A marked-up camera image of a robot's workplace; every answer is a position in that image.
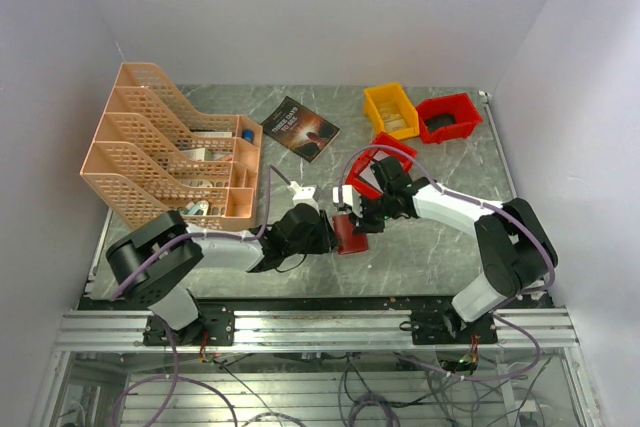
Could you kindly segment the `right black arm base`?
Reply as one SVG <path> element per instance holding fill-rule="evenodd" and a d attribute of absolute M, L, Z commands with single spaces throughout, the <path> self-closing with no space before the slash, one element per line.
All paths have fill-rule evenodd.
<path fill-rule="evenodd" d="M 399 329 L 411 334 L 418 346 L 496 344 L 498 337 L 493 318 L 485 314 L 473 322 L 465 322 L 452 310 L 412 311 L 409 319 L 399 324 Z"/>

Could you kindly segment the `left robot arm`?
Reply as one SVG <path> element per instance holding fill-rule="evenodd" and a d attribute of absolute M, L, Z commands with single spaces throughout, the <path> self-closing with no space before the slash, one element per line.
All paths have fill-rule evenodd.
<path fill-rule="evenodd" d="M 208 231 L 167 211 L 112 244 L 106 260 L 117 281 L 113 294 L 154 314 L 151 343 L 193 345 L 215 332 L 216 320 L 198 305 L 182 280 L 205 257 L 244 273 L 278 270 L 289 257 L 322 255 L 338 246 L 324 210 L 306 204 L 274 223 L 238 232 Z"/>

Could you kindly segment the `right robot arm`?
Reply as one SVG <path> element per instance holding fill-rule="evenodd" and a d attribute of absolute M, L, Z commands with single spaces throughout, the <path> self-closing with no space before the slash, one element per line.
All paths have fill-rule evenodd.
<path fill-rule="evenodd" d="M 452 190 L 430 176 L 411 178 L 394 156 L 375 160 L 372 171 L 381 195 L 371 199 L 351 185 L 334 189 L 334 202 L 350 213 L 357 233 L 381 233 L 389 219 L 436 221 L 473 238 L 481 271 L 451 301 L 440 320 L 450 341 L 465 341 L 476 320 L 544 279 L 555 278 L 558 257 L 531 205 L 516 197 L 506 203 Z"/>

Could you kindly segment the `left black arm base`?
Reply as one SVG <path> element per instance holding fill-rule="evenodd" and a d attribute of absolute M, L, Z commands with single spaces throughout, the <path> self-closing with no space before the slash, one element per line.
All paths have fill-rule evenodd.
<path fill-rule="evenodd" d="M 173 330 L 177 346 L 231 346 L 234 342 L 235 316 L 222 308 L 207 309 L 188 326 Z M 144 346 L 169 346 L 170 341 L 163 321 L 152 316 L 143 332 Z"/>

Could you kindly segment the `red leather card holder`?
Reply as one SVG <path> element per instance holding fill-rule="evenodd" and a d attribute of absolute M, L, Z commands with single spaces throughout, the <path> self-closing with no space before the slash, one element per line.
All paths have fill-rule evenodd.
<path fill-rule="evenodd" d="M 332 222 L 338 238 L 337 249 L 340 255 L 361 253 L 369 249 L 367 235 L 354 232 L 354 225 L 348 214 L 334 215 Z"/>

